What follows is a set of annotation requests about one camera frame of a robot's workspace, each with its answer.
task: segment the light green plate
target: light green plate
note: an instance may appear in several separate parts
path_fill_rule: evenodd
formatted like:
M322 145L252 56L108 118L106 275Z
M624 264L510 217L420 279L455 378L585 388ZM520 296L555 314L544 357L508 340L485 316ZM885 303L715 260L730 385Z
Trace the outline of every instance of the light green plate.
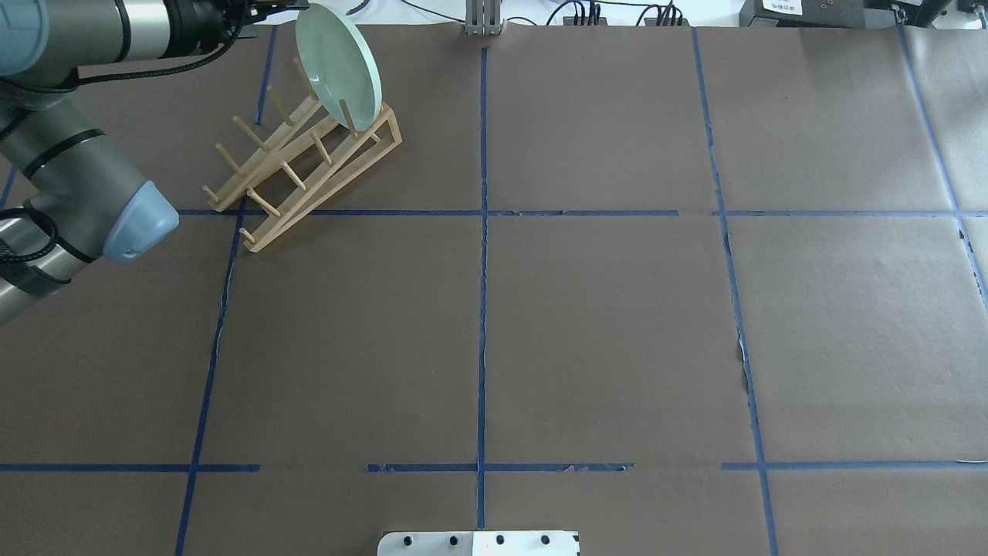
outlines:
M295 43L302 67L329 114L347 125L340 99L347 101L356 131L380 113L380 75L364 36L342 12L315 2L298 14Z

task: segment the grid line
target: grid line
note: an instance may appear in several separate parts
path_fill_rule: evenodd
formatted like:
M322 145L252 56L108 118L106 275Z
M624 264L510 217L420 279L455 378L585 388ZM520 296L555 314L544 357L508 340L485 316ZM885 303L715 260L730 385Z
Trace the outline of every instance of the grid line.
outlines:
M240 202L243 209L245 201ZM199 426L196 429L196 442L193 446L192 463L189 465L189 482L186 485L185 502L182 505L182 518L179 521L179 533L175 542L175 556L182 556L185 550L185 537L189 529L189 516L192 512L192 500L196 493L196 477L199 473L200 458L203 453L203 438L206 435L206 419L209 416L209 398L212 395L212 384L216 376L216 361L219 359L219 339L223 333L223 325L226 321L226 308L230 300L230 278L233 276L233 265L237 258L240 239L240 227L243 225L244 215L237 217L236 225L233 228L233 241L230 243L230 254L226 262L226 276L223 281L223 293L219 300L219 315L216 318L216 332L212 339L212 353L209 357L209 368L206 372L206 387L203 390L203 405L199 413Z
M11 167L7 174L7 183L3 186L3 193L0 193L0 210L7 206L7 198L10 197L10 190L14 188L14 178L17 177L17 168Z
M487 432L487 48L480 51L480 331L477 358L477 530L484 530Z
M621 473L633 463L486 463L488 473ZM475 463L385 463L370 464L368 473L475 473Z
M268 41L268 59L264 62L264 77L261 78L261 94L257 99L257 112L254 114L254 123L261 124L264 118L264 105L268 100L268 83L271 81L271 64L275 60L275 40L278 38L278 28L280 25L272 25L271 39Z
M926 101L923 100L923 93L920 91L919 81L916 79L916 70L913 67L913 57L909 53L909 44L906 42L906 32L902 26L898 27L898 32L899 42L902 44L902 55L906 59L906 73L909 75L909 84L912 86L913 96L916 98L917 105L919 105L920 116L922 116L923 126L926 128L927 136L930 138L930 145L933 147L937 168L940 170L940 174L944 179L944 188L947 190L950 207L953 209L953 216L957 221L961 240L964 242L964 250L967 251L967 261L971 265L971 271L974 273L978 292L981 294L981 304L984 306L985 311L988 311L988 290L985 289L984 275L981 274L981 269L978 266L978 259L974 254L974 247L971 245L971 237L967 233L964 218L960 215L960 206L957 204L957 196L953 191L953 182L950 181L950 175L947 173L947 165L944 163L944 153L940 149L940 142L937 141L937 136L933 132L933 125L930 123L930 113L927 111Z
M180 209L181 216L189 217L266 217L268 213L261 209L228 210L218 213L212 209ZM960 215L964 218L988 218L988 211L724 211L728 218L953 218ZM538 217L651 217L669 218L683 214L676 209L643 209L643 210L569 210L569 209L522 209L487 211L488 218L538 218ZM719 217L720 211L704 213L703 216ZM475 217L481 216L481 211L471 209L319 209L308 216L315 217Z
M723 236L724 258L727 263L727 277L730 281L731 304L734 306L734 321L738 331L738 344L741 347L741 363L744 367L745 380L748 383L748 411L751 417L751 429L755 441L755 457L758 459L758 476L762 487L762 506L765 510L765 525L769 535L769 548L772 556L779 556L779 543L776 539L776 523L772 510L772 494L769 490L769 473L765 465L765 449L762 444L762 429L758 421L758 404L755 399L755 382L751 373L751 358L748 353L748 340L744 329L744 316L741 314L741 299L738 294L737 275L734 271L734 255L731 253L730 230L727 226L726 208L724 206L723 188L720 182L720 170L713 150L713 123L710 119L710 105L706 96L706 81L703 78L703 60L700 54L700 35L697 28L690 29L693 35L694 57L697 59L697 79L700 83L700 103L703 108L703 122L706 127L706 144L710 153L710 170L713 174L714 192L717 197L720 232Z
M191 465L172 463L0 463L0 473L189 473ZM258 464L206 464L200 473L260 473Z
M769 471L865 471L875 469L977 469L988 471L986 461L788 461L767 462ZM757 463L720 464L721 471L758 471Z

